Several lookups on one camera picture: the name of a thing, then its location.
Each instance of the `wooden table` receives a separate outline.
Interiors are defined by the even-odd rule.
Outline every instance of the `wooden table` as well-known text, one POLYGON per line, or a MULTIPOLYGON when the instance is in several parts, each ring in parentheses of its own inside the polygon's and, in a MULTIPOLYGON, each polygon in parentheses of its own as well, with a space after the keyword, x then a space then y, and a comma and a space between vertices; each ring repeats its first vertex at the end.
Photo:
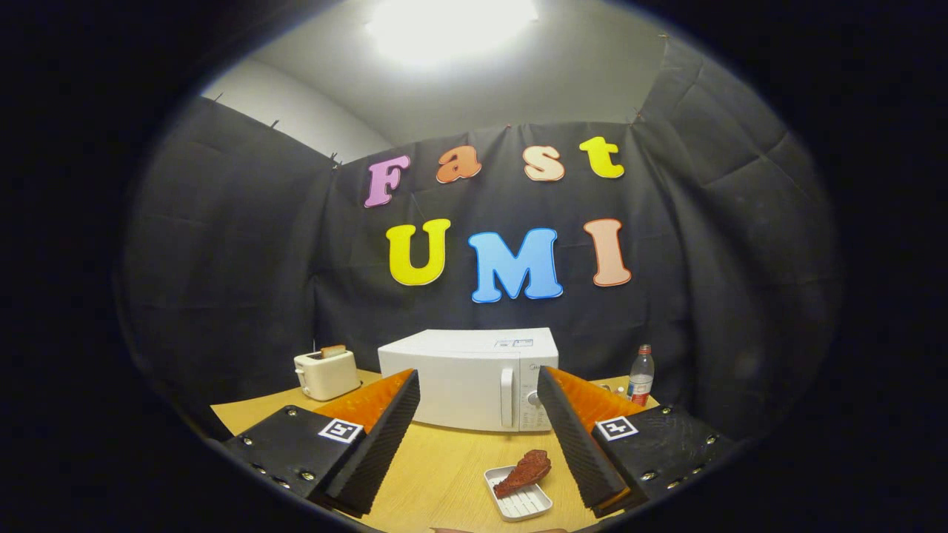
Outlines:
MULTIPOLYGON (((381 378, 377 373, 358 372, 366 385, 381 378)), ((628 385, 629 378, 598 379, 593 383, 607 383, 615 390, 620 385, 628 385)), ((304 395, 297 387, 211 408, 224 425, 237 434, 284 405, 313 410, 325 403, 304 395)), ((658 402, 650 397, 647 408, 656 405, 658 402)), ((392 533, 430 533, 431 527, 473 533, 530 533, 554 528, 575 531, 598 522, 593 512, 582 504, 553 431, 474 432, 420 422, 412 422, 406 431, 375 497, 372 512, 357 520, 392 533), (533 449, 547 450, 553 463, 550 473, 539 482, 540 488, 553 500, 553 508, 536 518, 505 522, 490 496, 483 473, 514 465, 533 449)))

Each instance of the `white microwave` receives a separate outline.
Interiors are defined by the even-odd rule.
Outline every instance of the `white microwave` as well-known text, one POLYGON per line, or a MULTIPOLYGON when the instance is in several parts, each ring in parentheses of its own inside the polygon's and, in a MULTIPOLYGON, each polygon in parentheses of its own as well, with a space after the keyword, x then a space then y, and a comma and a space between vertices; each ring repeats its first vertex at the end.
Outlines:
POLYGON ((537 397, 541 365, 557 367, 550 328, 428 329, 378 349, 382 376, 418 371, 414 420, 487 432, 551 429, 537 397))

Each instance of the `white tray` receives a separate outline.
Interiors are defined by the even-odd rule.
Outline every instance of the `white tray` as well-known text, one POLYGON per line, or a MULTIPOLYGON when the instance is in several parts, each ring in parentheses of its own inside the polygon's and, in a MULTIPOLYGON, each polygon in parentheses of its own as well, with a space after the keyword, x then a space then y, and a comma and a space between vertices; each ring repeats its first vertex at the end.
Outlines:
POLYGON ((507 522, 518 522, 533 518, 553 507, 553 500, 537 484, 522 487, 510 496, 498 499, 497 495, 494 494, 494 485, 506 479, 515 466, 490 469, 483 473, 483 478, 487 481, 487 490, 490 491, 490 497, 494 499, 497 509, 500 510, 503 519, 507 522))

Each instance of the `microwave control panel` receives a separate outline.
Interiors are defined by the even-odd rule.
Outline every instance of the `microwave control panel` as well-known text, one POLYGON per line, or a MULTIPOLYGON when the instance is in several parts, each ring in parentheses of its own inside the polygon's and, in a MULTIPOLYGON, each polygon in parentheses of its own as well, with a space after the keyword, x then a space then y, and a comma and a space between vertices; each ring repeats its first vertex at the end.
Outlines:
POLYGON ((539 402, 537 384, 539 367, 545 365, 556 368, 557 359, 556 356, 520 359, 520 383, 517 386, 520 393, 518 422, 522 432, 547 432, 553 428, 546 416, 546 410, 539 402))

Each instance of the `water bottle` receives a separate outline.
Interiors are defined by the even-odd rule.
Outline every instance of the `water bottle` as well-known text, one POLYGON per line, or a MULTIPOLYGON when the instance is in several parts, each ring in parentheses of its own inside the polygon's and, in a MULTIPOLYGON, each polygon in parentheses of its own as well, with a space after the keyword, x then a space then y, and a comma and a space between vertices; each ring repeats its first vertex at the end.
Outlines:
POLYGON ((654 378, 655 361, 652 360, 651 345, 643 344, 639 346, 639 355, 632 363, 632 371, 629 372, 629 389, 626 391, 626 398, 645 406, 654 378))

